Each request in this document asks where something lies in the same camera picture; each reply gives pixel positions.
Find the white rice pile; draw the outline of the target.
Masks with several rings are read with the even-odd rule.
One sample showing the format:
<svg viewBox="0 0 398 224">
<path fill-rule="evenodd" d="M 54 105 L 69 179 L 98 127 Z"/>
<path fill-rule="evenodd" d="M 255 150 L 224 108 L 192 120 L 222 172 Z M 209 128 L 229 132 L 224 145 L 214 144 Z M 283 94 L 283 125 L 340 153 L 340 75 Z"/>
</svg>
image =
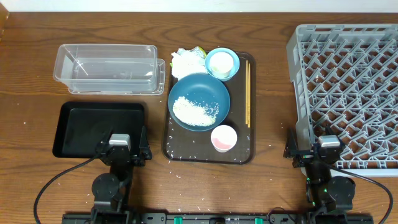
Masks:
<svg viewBox="0 0 398 224">
<path fill-rule="evenodd" d="M 214 103 L 201 105 L 196 101 L 190 101 L 184 96 L 179 96 L 173 106 L 174 115 L 182 123 L 189 126 L 211 126 L 216 122 L 219 107 Z"/>
</svg>

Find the pink cup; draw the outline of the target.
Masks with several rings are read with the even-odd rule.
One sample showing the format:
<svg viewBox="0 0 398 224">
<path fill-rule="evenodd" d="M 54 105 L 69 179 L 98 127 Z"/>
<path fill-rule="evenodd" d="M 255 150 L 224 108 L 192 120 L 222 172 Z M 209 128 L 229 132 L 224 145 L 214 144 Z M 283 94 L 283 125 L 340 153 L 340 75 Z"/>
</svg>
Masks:
<svg viewBox="0 0 398 224">
<path fill-rule="evenodd" d="M 211 143 L 218 152 L 227 152 L 237 143 L 237 132 L 228 125 L 217 126 L 211 132 Z"/>
</svg>

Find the dark blue plate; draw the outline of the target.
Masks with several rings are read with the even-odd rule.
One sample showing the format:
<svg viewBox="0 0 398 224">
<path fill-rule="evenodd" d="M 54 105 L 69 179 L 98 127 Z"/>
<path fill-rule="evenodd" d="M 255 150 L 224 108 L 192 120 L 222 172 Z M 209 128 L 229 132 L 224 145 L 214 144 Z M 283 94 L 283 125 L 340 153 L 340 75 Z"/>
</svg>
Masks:
<svg viewBox="0 0 398 224">
<path fill-rule="evenodd" d="M 189 126 L 182 123 L 174 115 L 172 106 L 175 100 L 184 96 L 190 101 L 196 101 L 197 103 L 204 105 L 205 103 L 214 103 L 219 107 L 219 113 L 216 116 L 215 124 L 211 126 Z M 229 113 L 231 106 L 231 99 L 226 86 L 218 79 L 204 74 L 197 73 L 189 75 L 179 80 L 171 89 L 168 98 L 168 108 L 171 117 L 183 128 L 190 131 L 207 131 L 215 128 L 221 124 Z"/>
</svg>

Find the cream white cup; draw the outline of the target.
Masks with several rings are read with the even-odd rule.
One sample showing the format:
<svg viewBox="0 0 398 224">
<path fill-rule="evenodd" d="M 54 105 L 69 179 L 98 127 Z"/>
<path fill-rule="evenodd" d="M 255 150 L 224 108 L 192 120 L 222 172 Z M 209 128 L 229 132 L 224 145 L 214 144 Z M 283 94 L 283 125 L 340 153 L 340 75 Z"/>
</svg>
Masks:
<svg viewBox="0 0 398 224">
<path fill-rule="evenodd" d="M 210 68 L 214 76 L 226 78 L 231 73 L 234 60 L 229 53 L 217 52 L 210 58 Z"/>
</svg>

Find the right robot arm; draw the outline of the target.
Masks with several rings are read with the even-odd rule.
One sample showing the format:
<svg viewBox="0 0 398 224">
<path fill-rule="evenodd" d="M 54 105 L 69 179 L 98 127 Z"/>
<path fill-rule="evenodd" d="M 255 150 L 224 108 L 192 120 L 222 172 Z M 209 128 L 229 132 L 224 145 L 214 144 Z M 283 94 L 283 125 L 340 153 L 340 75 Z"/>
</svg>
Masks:
<svg viewBox="0 0 398 224">
<path fill-rule="evenodd" d="M 298 215 L 295 223 L 349 223 L 346 212 L 353 209 L 355 182 L 331 174 L 343 146 L 343 141 L 328 128 L 318 142 L 307 150 L 300 150 L 294 132 L 289 130 L 284 157 L 293 159 L 294 168 L 305 169 L 306 197 L 314 206 L 313 210 Z"/>
</svg>

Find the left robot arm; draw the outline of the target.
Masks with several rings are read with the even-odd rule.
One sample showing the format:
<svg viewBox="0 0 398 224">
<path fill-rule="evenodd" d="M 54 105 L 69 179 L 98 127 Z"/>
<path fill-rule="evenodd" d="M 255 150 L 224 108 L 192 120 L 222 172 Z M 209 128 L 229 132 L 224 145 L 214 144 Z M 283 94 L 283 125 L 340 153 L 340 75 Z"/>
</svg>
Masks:
<svg viewBox="0 0 398 224">
<path fill-rule="evenodd" d="M 127 205 L 132 186 L 133 168 L 143 167 L 152 159 L 147 129 L 142 127 L 138 146 L 128 134 L 108 133 L 95 148 L 96 158 L 110 167 L 93 181 L 94 206 L 87 223 L 137 223 L 139 215 Z"/>
</svg>

